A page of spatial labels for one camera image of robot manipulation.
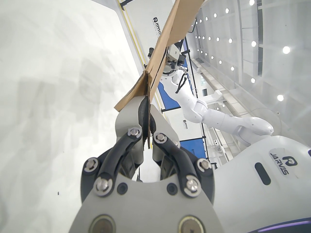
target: joyson logo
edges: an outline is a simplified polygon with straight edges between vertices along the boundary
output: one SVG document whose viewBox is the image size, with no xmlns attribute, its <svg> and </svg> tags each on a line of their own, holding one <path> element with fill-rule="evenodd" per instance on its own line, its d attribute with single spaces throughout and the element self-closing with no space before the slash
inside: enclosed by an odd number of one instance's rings
<svg viewBox="0 0 311 233">
<path fill-rule="evenodd" d="M 153 25 L 155 27 L 156 35 L 159 37 L 161 34 L 161 29 L 160 29 L 157 17 L 153 18 Z"/>
</svg>

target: cardboard box flap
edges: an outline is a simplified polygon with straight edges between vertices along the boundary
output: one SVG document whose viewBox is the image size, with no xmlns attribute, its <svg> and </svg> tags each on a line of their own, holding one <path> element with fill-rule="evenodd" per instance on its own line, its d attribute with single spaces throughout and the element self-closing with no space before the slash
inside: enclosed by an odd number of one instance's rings
<svg viewBox="0 0 311 233">
<path fill-rule="evenodd" d="M 167 46 L 184 39 L 204 0 L 180 0 Z"/>
<path fill-rule="evenodd" d="M 121 111 L 135 96 L 148 95 L 151 101 L 166 63 L 167 48 L 184 39 L 204 0 L 175 0 L 158 38 L 149 63 L 134 87 L 114 107 Z"/>
</svg>

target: silver bolt head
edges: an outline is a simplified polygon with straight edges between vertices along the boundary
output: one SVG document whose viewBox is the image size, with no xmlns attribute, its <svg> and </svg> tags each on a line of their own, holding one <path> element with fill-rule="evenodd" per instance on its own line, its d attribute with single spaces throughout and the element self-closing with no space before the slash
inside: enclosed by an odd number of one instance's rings
<svg viewBox="0 0 311 233">
<path fill-rule="evenodd" d="M 95 165 L 95 161 L 94 160 L 89 160 L 87 163 L 86 163 L 86 167 L 88 169 L 92 169 Z"/>
<path fill-rule="evenodd" d="M 108 188 L 108 180 L 101 179 L 96 184 L 96 188 L 97 188 L 98 191 L 105 191 Z"/>
<path fill-rule="evenodd" d="M 209 161 L 202 161 L 201 166 L 204 170 L 211 169 L 211 163 Z"/>
<path fill-rule="evenodd" d="M 131 129 L 131 135 L 132 136 L 136 136 L 137 134 L 139 134 L 139 130 L 138 129 Z"/>
<path fill-rule="evenodd" d="M 165 137 L 162 133 L 159 133 L 157 136 L 156 136 L 157 140 L 158 141 L 164 141 Z"/>
<path fill-rule="evenodd" d="M 191 192 L 196 192 L 198 188 L 199 188 L 199 185 L 195 180 L 187 181 L 187 189 L 189 189 Z"/>
</svg>

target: window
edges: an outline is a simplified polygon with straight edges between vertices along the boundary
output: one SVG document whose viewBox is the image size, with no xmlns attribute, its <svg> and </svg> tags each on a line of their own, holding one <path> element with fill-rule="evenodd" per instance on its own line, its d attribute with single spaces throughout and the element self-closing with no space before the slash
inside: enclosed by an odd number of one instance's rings
<svg viewBox="0 0 311 233">
<path fill-rule="evenodd" d="M 203 89 L 202 92 L 203 92 L 203 96 L 207 96 L 207 89 Z"/>
</svg>

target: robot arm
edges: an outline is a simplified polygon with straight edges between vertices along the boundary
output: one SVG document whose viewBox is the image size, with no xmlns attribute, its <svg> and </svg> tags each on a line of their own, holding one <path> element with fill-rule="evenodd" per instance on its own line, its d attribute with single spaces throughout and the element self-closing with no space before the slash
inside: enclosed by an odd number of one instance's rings
<svg viewBox="0 0 311 233">
<path fill-rule="evenodd" d="M 241 118 L 209 109 L 204 101 L 193 96 L 189 81 L 185 78 L 187 76 L 180 68 L 164 72 L 161 77 L 165 92 L 178 102 L 185 119 L 194 123 L 204 123 L 208 127 L 234 135 L 247 147 L 272 135 L 272 125 L 261 118 Z"/>
</svg>

